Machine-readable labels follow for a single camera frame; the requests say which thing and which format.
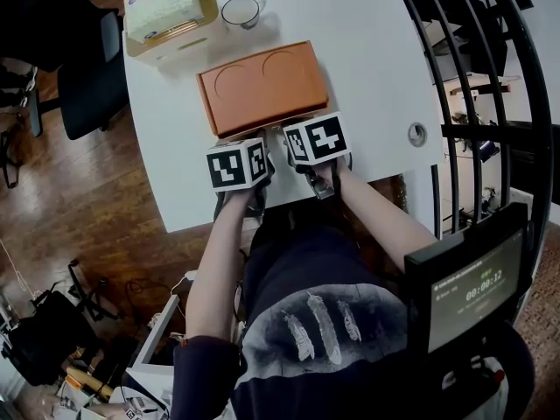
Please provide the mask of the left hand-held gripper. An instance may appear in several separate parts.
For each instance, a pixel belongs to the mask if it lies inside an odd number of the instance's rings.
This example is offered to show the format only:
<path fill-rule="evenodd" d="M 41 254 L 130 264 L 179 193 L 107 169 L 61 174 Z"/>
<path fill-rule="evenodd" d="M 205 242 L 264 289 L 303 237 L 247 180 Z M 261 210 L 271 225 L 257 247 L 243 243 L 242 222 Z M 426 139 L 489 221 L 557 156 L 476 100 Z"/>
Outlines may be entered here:
<path fill-rule="evenodd" d="M 206 152 L 212 188 L 217 196 L 213 216 L 217 217 L 231 192 L 252 190 L 245 217 L 262 217 L 266 206 L 266 187 L 275 167 L 270 159 L 266 131 L 232 142 L 217 143 Z"/>

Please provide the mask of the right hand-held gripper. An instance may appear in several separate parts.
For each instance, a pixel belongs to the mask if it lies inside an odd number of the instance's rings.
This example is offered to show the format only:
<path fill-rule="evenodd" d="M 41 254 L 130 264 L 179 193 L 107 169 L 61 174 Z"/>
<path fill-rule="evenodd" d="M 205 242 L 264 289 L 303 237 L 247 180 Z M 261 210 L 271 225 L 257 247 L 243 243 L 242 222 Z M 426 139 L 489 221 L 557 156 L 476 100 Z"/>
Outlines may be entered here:
<path fill-rule="evenodd" d="M 288 163 L 319 200 L 340 196 L 339 158 L 352 152 L 340 112 L 285 124 Z"/>

